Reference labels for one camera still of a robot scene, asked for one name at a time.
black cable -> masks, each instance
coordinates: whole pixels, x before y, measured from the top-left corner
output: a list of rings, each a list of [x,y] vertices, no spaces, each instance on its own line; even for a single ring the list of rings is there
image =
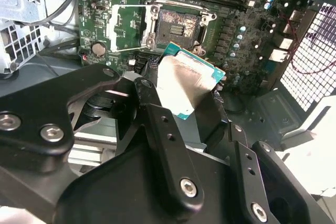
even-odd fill
[[[59,74],[52,68],[51,65],[49,65],[49,63],[40,54],[47,55],[47,54],[51,54],[51,53],[58,52],[58,51],[61,51],[61,50],[75,48],[75,47],[79,47],[79,40],[78,39],[65,41],[65,42],[62,42],[58,45],[55,45],[55,46],[52,46],[52,47],[49,47],[49,48],[45,48],[45,49],[41,50],[40,52],[36,52],[36,56],[44,62],[44,64],[49,68],[49,70],[55,76],[59,76]]]
[[[47,47],[47,48],[41,50],[40,53],[47,54],[47,53],[50,53],[50,52],[61,51],[61,50],[64,50],[64,47],[72,46],[72,48],[73,48],[73,47],[77,47],[77,45],[79,45],[79,39],[72,39],[72,40],[69,40],[69,41],[62,42],[62,43],[57,44],[57,45],[52,46],[52,47]]]
[[[64,10],[70,5],[71,1],[72,0],[65,0],[56,11],[54,11],[52,14],[50,14],[48,17],[46,17],[43,20],[33,22],[33,23],[23,23],[23,24],[26,26],[40,26],[45,23],[48,23],[52,21],[53,19],[55,19],[56,17],[58,17],[62,12],[64,12]]]
[[[70,22],[72,21],[74,15],[75,15],[75,13],[76,13],[76,7],[77,7],[77,6],[78,6],[78,0],[75,0],[75,2],[74,2],[74,4],[73,4],[73,9],[72,9],[71,15],[70,15],[69,19],[68,19],[64,24],[62,24],[62,25],[54,24],[54,23],[51,22],[51,21],[49,22],[49,24],[55,26],[55,28],[65,27],[65,26],[69,25]]]
[[[57,77],[59,76],[59,74],[53,69],[53,67],[51,65],[49,65],[49,63],[38,52],[36,52],[36,56],[44,62],[44,64],[49,68],[49,70],[54,75],[56,75]]]

green circuit board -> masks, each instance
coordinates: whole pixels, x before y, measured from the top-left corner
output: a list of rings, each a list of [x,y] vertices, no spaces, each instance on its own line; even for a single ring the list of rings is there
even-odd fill
[[[158,3],[155,47],[150,47],[149,40],[143,41],[149,25],[145,16],[152,13],[146,5]],[[278,64],[262,50],[275,34],[265,22],[277,24],[279,12],[298,8],[297,0],[80,0],[81,54],[84,63],[137,72],[144,58],[160,55],[172,41],[225,70],[225,89],[252,94]]]

motherboard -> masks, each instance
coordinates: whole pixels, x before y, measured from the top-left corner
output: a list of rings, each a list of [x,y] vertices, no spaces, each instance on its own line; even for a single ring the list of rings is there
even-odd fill
[[[226,72],[224,89],[254,94],[293,42],[283,17],[298,0],[80,0],[80,55],[122,73],[140,72],[170,42]]]

red wire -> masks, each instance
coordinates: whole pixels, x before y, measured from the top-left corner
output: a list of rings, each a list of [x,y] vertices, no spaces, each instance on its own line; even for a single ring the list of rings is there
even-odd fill
[[[293,25],[292,25],[291,21],[290,21],[286,16],[284,16],[284,15],[281,15],[281,16],[287,20],[287,23],[288,23],[288,25],[290,26],[290,28],[291,28],[291,30],[292,30],[292,33],[293,33],[293,35],[294,35],[294,37],[295,37],[295,44],[294,44],[294,46],[293,46],[293,50],[292,50],[289,54],[291,55],[290,63],[291,63],[291,65],[292,65],[292,68],[293,68],[296,72],[298,72],[298,73],[300,73],[300,74],[316,74],[316,73],[324,72],[324,71],[326,71],[327,69],[329,69],[329,68],[331,68],[331,67],[333,67],[333,66],[336,66],[336,60],[335,60],[334,62],[330,63],[330,64],[329,64],[328,66],[326,66],[325,68],[323,68],[323,69],[319,69],[319,70],[317,70],[317,71],[313,71],[313,72],[302,72],[302,71],[298,70],[298,68],[297,68],[296,66],[294,66],[294,55],[295,55],[295,52],[298,50],[298,48],[299,48],[299,46],[300,46],[300,45],[299,45],[299,39],[298,39],[298,36],[297,36],[297,34],[296,34],[296,31],[295,31],[294,28],[293,28]]]

white grille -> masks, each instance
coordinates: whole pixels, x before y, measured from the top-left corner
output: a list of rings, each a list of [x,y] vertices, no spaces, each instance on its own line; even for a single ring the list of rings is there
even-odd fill
[[[12,21],[0,24],[0,73],[12,73],[40,50],[39,27],[15,25]]]
[[[289,64],[281,78],[304,111],[336,88],[335,61],[336,7],[324,3],[293,57],[296,70]]]

